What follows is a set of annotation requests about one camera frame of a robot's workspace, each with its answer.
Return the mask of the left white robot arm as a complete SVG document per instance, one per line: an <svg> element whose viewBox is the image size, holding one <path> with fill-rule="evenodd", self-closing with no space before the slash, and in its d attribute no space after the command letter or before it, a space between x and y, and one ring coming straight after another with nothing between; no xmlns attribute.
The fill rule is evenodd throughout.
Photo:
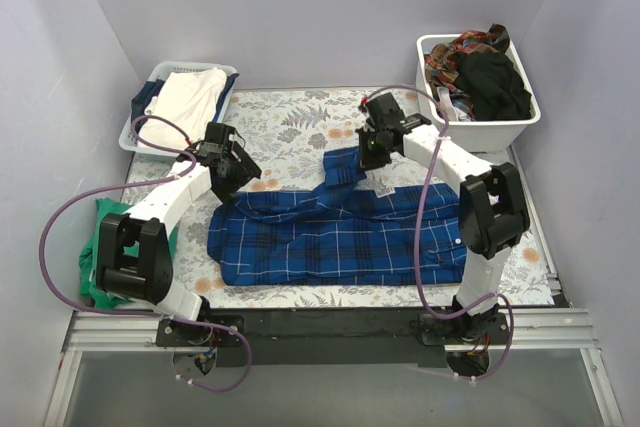
<svg viewBox="0 0 640 427"><path fill-rule="evenodd" d="M204 139L176 158L168 181L122 214L108 214L98 236L96 285L109 294L139 301L154 311L181 318L178 334L193 347L213 333L203 316L203 298L175 279L171 233L191 205L207 192L222 203L261 176L244 150L244 139L229 125L211 122Z"/></svg>

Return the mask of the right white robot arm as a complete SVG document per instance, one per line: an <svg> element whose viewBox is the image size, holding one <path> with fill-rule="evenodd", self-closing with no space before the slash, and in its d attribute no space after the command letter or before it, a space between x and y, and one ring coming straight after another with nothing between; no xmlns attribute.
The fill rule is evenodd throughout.
<svg viewBox="0 0 640 427"><path fill-rule="evenodd" d="M458 196L458 228L466 248L462 282L450 309L429 310L427 323L444 338L479 342L498 320L505 264L530 227L518 169L466 151L449 138L447 126L437 127L421 114L406 115L388 87L364 97L358 108L366 116L357 131L363 170L381 168L398 153L427 167L428 177L438 177Z"/></svg>

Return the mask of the blue plaid long sleeve shirt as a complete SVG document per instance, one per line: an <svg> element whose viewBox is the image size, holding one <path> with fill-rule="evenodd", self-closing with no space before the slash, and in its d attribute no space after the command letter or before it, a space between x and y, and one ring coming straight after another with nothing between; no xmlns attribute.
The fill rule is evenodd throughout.
<svg viewBox="0 0 640 427"><path fill-rule="evenodd" d="M358 185L357 148L325 153L311 191L243 192L213 213L207 253L234 286L461 281L458 197L444 183L379 197Z"/></svg>

